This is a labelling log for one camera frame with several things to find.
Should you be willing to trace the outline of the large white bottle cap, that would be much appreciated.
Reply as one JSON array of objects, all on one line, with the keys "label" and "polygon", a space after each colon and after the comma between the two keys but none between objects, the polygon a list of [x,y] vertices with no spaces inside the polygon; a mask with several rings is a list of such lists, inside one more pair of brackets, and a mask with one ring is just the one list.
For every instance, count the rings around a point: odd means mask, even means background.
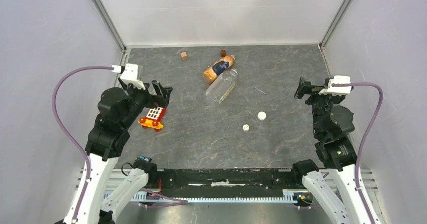
[{"label": "large white bottle cap", "polygon": [[266,119],[266,117],[267,117],[267,115],[266,115],[266,113],[265,113],[264,111],[260,111],[260,112],[258,112],[258,114],[257,114],[257,118],[258,118],[259,120],[261,120],[261,121],[265,120],[265,119]]}]

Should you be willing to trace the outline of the orange tea bottle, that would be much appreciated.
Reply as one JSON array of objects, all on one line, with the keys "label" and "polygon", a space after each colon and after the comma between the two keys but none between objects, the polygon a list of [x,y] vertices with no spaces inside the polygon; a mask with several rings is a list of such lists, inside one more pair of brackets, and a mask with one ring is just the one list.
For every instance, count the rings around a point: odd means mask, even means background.
[{"label": "orange tea bottle", "polygon": [[220,58],[213,64],[213,66],[209,67],[202,73],[204,80],[208,84],[213,83],[221,73],[233,66],[234,62],[235,57],[233,55],[227,55]]}]

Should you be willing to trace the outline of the clear plastic bottle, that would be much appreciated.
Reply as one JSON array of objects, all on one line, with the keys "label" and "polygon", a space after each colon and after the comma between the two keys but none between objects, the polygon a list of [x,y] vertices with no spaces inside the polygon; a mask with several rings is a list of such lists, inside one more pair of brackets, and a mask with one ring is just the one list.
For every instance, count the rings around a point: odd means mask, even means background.
[{"label": "clear plastic bottle", "polygon": [[204,101],[211,107],[216,107],[224,101],[236,85],[238,72],[235,69],[226,70],[209,86],[204,95]]}]

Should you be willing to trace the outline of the small white bottle cap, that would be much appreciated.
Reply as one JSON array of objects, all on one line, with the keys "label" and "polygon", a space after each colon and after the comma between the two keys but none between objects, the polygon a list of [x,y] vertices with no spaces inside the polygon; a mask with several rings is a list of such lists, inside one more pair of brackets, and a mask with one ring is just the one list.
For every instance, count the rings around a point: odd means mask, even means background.
[{"label": "small white bottle cap", "polygon": [[244,124],[244,125],[242,126],[242,129],[243,129],[244,131],[248,131],[248,130],[250,129],[250,126],[249,126],[248,124]]}]

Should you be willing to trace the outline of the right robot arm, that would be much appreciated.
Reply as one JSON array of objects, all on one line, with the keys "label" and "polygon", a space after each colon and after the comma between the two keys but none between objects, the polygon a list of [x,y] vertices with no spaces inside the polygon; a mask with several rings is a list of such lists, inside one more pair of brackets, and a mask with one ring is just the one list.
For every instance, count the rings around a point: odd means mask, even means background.
[{"label": "right robot arm", "polygon": [[[357,86],[374,87],[379,99],[359,148],[355,150],[349,139],[349,134],[355,130],[353,113],[340,103]],[[322,86],[300,78],[294,98],[304,96],[308,96],[306,105],[312,107],[316,154],[338,191],[334,192],[325,183],[325,176],[313,160],[293,164],[292,184],[308,189],[332,223],[380,223],[361,176],[361,154],[383,102],[381,87],[374,83],[352,83],[348,76],[326,78]]]}]

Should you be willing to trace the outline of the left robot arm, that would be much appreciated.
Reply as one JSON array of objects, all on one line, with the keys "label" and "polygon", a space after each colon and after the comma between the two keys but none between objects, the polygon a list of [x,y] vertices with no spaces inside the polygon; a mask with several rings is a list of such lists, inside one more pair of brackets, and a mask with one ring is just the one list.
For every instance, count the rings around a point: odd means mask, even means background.
[{"label": "left robot arm", "polygon": [[153,187],[158,182],[156,164],[138,160],[125,180],[108,197],[104,196],[112,171],[130,138],[129,128],[143,109],[166,108],[173,91],[158,81],[151,83],[156,91],[154,95],[149,93],[148,83],[142,89],[124,82],[121,85],[101,95],[99,114],[83,151],[89,163],[84,166],[70,210],[59,223],[115,223],[140,189]]}]

